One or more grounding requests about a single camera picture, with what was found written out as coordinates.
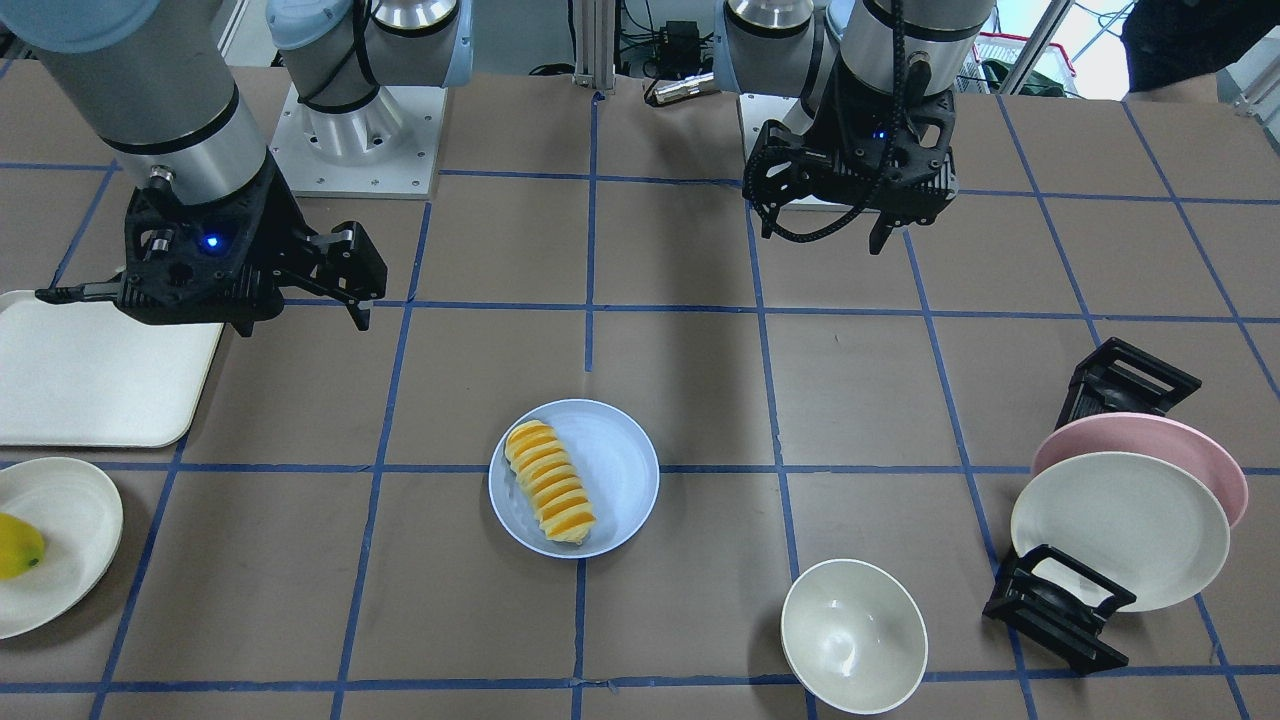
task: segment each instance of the white bowl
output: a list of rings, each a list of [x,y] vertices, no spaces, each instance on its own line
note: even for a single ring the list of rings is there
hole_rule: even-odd
[[[782,650],[818,700],[855,715],[887,712],[924,678],[929,637],[911,594],[861,560],[804,571],[782,605]]]
[[[502,454],[511,430],[530,419],[556,428],[582,478],[595,509],[595,527],[582,544],[547,538]],[[520,544],[549,557],[591,557],[618,547],[636,534],[657,500],[658,454],[649,436],[626,413],[595,400],[557,400],[525,413],[498,438],[489,461],[489,502],[498,521]]]
[[[1222,506],[1190,473],[1146,455],[1091,452],[1046,469],[1014,503],[1014,550],[1051,544],[1160,610],[1204,589],[1226,561],[1231,530]],[[1097,606],[1110,593],[1057,562],[1037,577]]]
[[[0,470],[0,512],[45,537],[45,561],[0,583],[3,639],[67,612],[102,579],[120,546],[124,510],[102,470],[72,457],[41,457]]]

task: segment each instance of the yellow fruit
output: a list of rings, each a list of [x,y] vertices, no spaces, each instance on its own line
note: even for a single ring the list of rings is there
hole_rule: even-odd
[[[31,523],[0,512],[0,580],[17,578],[45,559],[45,538]]]
[[[507,436],[503,455],[547,537],[582,544],[595,525],[594,507],[556,429],[541,420],[521,423]]]

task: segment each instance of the lemon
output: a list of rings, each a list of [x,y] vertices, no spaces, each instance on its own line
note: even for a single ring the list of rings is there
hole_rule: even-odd
[[[45,538],[31,523],[0,512],[0,580],[17,578],[45,559]]]

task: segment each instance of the metal mounting plate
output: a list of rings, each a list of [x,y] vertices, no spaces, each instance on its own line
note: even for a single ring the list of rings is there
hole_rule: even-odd
[[[298,91],[289,87],[271,137],[275,163],[298,197],[380,197],[428,200],[444,123],[443,87],[388,87],[408,117],[412,135],[372,165],[337,165],[316,152],[302,131]]]

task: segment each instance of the pink plate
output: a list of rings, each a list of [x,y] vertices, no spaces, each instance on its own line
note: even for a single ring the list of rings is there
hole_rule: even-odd
[[[1196,428],[1142,413],[1103,413],[1062,425],[1036,451],[1032,477],[1069,457],[1108,451],[1147,455],[1187,470],[1212,491],[1233,528],[1249,505],[1244,471],[1222,446]]]

